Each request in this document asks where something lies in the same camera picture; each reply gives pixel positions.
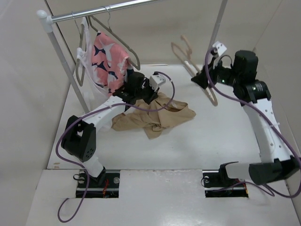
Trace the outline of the beige t shirt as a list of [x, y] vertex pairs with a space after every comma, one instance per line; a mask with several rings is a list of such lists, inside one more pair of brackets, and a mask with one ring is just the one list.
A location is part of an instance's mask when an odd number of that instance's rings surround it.
[[169, 103], [169, 101], [170, 98], [162, 92], [150, 104], [138, 100], [135, 106], [148, 111], [136, 109], [132, 113], [121, 113], [112, 119], [112, 129], [115, 131], [144, 129], [148, 139], [155, 139], [163, 130], [174, 128], [196, 116], [186, 102], [173, 100]]

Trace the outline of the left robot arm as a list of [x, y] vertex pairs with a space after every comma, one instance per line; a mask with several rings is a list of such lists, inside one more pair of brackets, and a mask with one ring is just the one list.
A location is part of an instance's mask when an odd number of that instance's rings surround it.
[[79, 119], [78, 117], [71, 116], [68, 119], [66, 127], [70, 129], [64, 135], [61, 147], [84, 166], [89, 173], [88, 180], [93, 186], [101, 186], [106, 174], [105, 167], [95, 155], [97, 132], [115, 116], [135, 105], [137, 100], [144, 100], [150, 104], [158, 97], [159, 87], [165, 82], [166, 79], [158, 73], [146, 78], [144, 74], [134, 72], [107, 101], [96, 108], [98, 113], [80, 120], [75, 125], [72, 124]]

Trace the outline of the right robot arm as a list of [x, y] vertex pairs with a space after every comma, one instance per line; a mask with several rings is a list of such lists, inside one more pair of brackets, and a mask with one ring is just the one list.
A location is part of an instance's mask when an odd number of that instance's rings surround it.
[[239, 178], [268, 185], [288, 179], [301, 169], [301, 159], [280, 132], [267, 84], [256, 78], [258, 57], [252, 51], [239, 50], [230, 67], [223, 66], [222, 57], [217, 48], [210, 48], [202, 70], [191, 80], [241, 105], [252, 125], [261, 161], [221, 165], [219, 183], [227, 186]]

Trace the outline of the grey hanger with pink shirt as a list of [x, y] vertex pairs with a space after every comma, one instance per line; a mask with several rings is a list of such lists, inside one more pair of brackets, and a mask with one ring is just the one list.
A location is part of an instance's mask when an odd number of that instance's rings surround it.
[[130, 62], [130, 64], [137, 70], [141, 69], [141, 63], [140, 63], [140, 59], [137, 55], [137, 53], [125, 42], [123, 41], [116, 33], [113, 32], [111, 26], [110, 26], [110, 19], [111, 19], [111, 12], [110, 12], [110, 7], [105, 7], [102, 6], [102, 9], [104, 9], [108, 14], [109, 14], [109, 18], [107, 20], [107, 26], [104, 25], [99, 19], [97, 19], [95, 16], [88, 16], [88, 22], [91, 26], [91, 28], [98, 32], [98, 29], [96, 29], [96, 27], [92, 24], [92, 20], [94, 20], [95, 22], [97, 22], [102, 28], [104, 28], [108, 33], [110, 33], [117, 41], [119, 41], [130, 53], [132, 53], [136, 59], [136, 63], [129, 58], [128, 61]]

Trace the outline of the pink shark print shirt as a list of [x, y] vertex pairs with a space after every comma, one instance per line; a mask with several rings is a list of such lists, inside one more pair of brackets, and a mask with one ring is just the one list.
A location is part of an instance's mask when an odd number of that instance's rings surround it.
[[129, 54], [112, 38], [99, 31], [92, 47], [91, 63], [93, 80], [108, 95], [127, 82], [127, 77], [134, 73], [129, 62]]

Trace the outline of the grey hanger with tank top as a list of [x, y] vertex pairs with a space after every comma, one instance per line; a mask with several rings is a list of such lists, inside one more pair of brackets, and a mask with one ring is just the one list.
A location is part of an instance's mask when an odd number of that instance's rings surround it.
[[85, 77], [85, 66], [83, 60], [86, 58], [89, 37], [89, 24], [86, 17], [83, 17], [79, 29], [79, 47], [77, 48], [75, 76], [80, 87], [83, 86]]

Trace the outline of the white tank top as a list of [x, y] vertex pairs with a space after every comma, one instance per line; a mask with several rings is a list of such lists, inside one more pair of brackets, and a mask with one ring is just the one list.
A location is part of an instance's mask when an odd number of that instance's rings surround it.
[[88, 49], [86, 58], [83, 60], [85, 66], [85, 77], [84, 82], [87, 81], [89, 84], [89, 90], [83, 93], [84, 100], [90, 111], [94, 110], [101, 104], [103, 104], [108, 96], [108, 89], [105, 85], [102, 85], [98, 81], [97, 71], [95, 66], [92, 65], [92, 41], [90, 32], [88, 32], [90, 40], [88, 43]]

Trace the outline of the aluminium rail on right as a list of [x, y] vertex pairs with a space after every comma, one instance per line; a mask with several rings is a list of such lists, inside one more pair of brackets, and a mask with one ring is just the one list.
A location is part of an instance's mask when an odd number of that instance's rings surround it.
[[257, 103], [262, 92], [262, 85], [256, 79], [257, 68], [242, 68], [235, 72], [237, 74], [237, 82], [233, 90], [235, 96], [247, 103]]

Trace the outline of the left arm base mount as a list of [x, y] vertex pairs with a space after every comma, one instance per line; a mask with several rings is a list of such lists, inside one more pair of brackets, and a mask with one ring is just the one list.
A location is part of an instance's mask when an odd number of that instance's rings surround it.
[[[78, 174], [73, 175], [77, 182], [76, 198], [82, 198], [87, 186], [87, 175], [80, 170]], [[105, 179], [99, 185], [90, 177], [86, 198], [118, 198], [119, 197], [120, 170], [109, 170], [106, 172]]]

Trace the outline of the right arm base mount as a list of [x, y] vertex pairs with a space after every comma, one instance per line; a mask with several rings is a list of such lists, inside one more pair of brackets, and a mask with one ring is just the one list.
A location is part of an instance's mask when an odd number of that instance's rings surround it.
[[203, 170], [201, 185], [205, 188], [206, 198], [248, 198], [245, 183], [231, 187], [240, 182], [239, 179], [222, 179], [218, 170]]

